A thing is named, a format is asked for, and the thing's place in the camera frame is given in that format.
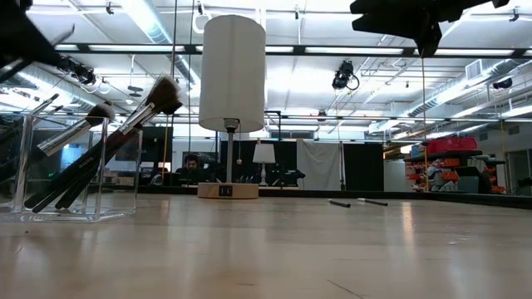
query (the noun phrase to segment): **table lamp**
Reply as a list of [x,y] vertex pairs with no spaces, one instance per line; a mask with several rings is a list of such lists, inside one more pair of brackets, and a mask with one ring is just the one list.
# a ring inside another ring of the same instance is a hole
[[260,178],[262,180],[260,181],[259,186],[268,186],[268,184],[266,184],[266,164],[275,163],[275,151],[273,150],[273,145],[256,144],[253,163],[262,163],[263,165],[263,169],[260,172]]
[[228,133],[225,184],[199,184],[198,196],[248,198],[259,196],[258,185],[233,184],[233,137],[264,127],[266,33],[254,20],[226,15],[204,28],[199,99],[199,125]]

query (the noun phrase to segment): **white lamp shade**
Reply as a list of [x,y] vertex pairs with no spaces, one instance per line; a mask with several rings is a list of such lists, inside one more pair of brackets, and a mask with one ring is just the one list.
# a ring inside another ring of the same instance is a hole
[[254,20],[220,16],[204,30],[199,125],[226,131],[224,119],[240,120],[237,132],[264,127],[266,33]]
[[273,150],[273,145],[256,144],[253,163],[275,163],[275,150]]

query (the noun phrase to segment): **table surface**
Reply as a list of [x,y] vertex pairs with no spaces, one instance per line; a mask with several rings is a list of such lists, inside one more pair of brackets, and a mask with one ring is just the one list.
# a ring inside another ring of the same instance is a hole
[[141,194],[97,224],[0,223],[23,298],[531,298],[532,212],[461,203]]

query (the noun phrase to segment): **wooden lamp base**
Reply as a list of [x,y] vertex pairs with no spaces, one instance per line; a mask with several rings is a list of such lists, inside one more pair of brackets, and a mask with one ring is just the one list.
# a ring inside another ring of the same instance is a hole
[[257,184],[199,183],[198,197],[201,199],[258,199]]

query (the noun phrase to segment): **man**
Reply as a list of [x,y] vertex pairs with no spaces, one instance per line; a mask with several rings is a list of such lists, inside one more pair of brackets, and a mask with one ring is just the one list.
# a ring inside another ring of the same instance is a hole
[[180,179],[187,179],[191,183],[203,182],[204,172],[200,168],[200,159],[195,154],[189,154],[185,157],[185,167],[175,171],[181,174]]

